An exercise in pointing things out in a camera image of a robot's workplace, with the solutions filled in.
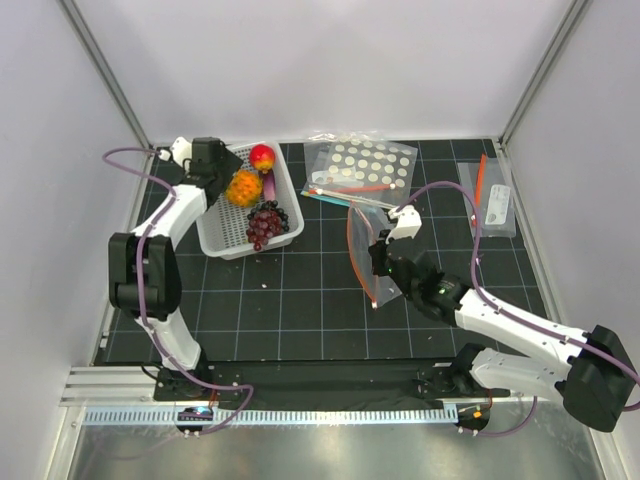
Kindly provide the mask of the orange toy pineapple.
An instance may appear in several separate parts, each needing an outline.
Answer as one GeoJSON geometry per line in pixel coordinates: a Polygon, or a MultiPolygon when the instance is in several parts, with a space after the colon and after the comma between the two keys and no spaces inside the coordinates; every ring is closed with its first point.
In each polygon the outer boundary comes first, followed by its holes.
{"type": "Polygon", "coordinates": [[[248,208],[258,203],[263,190],[263,183],[258,174],[238,170],[226,189],[226,199],[233,205],[248,208]]]}

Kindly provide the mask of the orange zipper clear bag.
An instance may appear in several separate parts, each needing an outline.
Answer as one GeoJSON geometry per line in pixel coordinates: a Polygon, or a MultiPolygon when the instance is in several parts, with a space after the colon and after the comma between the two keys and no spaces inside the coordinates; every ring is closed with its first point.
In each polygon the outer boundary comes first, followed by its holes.
{"type": "Polygon", "coordinates": [[[390,277],[378,277],[373,273],[368,251],[379,239],[380,232],[390,226],[384,211],[379,207],[355,202],[349,207],[346,227],[349,258],[373,309],[401,295],[390,277]]]}

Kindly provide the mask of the red grape bunch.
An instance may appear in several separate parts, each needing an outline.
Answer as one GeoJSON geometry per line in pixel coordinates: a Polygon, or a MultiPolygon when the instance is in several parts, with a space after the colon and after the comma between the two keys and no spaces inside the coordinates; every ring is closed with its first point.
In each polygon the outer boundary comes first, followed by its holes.
{"type": "Polygon", "coordinates": [[[247,241],[255,251],[263,250],[276,236],[288,228],[286,221],[276,210],[256,210],[250,212],[245,230],[247,241]]]}

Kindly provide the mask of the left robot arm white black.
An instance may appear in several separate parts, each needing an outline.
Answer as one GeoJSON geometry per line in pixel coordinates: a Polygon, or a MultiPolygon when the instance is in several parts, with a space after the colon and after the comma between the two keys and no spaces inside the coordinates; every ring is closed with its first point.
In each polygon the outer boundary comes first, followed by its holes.
{"type": "Polygon", "coordinates": [[[190,400],[208,395],[212,386],[206,355],[189,332],[180,303],[183,292],[175,247],[191,226],[225,192],[243,161],[214,137],[179,137],[167,150],[120,147],[102,160],[111,167],[154,183],[167,192],[165,200],[128,233],[115,233],[108,242],[108,286],[111,305],[131,316],[148,334],[176,386],[190,400]],[[181,169],[171,184],[113,159],[138,152],[181,169]]]}

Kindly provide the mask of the dark black grape bunch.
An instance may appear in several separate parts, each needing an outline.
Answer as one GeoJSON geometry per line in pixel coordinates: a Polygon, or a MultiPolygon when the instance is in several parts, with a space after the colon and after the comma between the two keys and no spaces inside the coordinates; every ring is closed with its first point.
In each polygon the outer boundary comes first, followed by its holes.
{"type": "Polygon", "coordinates": [[[266,201],[255,205],[249,211],[247,220],[251,229],[269,230],[274,234],[290,230],[289,216],[277,201],[266,201]]]}

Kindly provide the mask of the white perforated plastic basket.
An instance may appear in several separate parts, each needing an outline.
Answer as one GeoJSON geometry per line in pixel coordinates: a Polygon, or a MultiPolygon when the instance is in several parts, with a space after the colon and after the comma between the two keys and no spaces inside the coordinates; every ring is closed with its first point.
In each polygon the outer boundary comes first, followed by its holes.
{"type": "Polygon", "coordinates": [[[203,253],[232,260],[289,245],[304,219],[278,144],[236,145],[243,164],[216,204],[197,220],[203,253]]]}

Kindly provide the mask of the red yellow apple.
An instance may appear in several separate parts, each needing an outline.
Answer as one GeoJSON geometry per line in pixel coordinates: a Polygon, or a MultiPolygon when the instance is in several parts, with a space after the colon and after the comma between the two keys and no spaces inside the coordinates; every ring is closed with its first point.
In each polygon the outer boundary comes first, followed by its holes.
{"type": "Polygon", "coordinates": [[[266,144],[257,144],[249,153],[249,162],[255,170],[267,174],[275,165],[275,151],[266,144]]]}

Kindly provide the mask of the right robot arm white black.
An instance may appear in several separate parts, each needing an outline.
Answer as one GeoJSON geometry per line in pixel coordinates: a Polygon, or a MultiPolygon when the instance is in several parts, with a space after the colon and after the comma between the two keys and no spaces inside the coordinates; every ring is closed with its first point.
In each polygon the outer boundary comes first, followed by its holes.
{"type": "Polygon", "coordinates": [[[471,331],[513,349],[464,347],[451,364],[450,382],[463,396],[480,389],[521,392],[558,403],[575,420],[610,433],[639,375],[620,337],[602,325],[590,331],[551,322],[486,289],[439,270],[412,237],[384,230],[368,248],[372,272],[390,278],[414,308],[432,321],[471,331]]]}

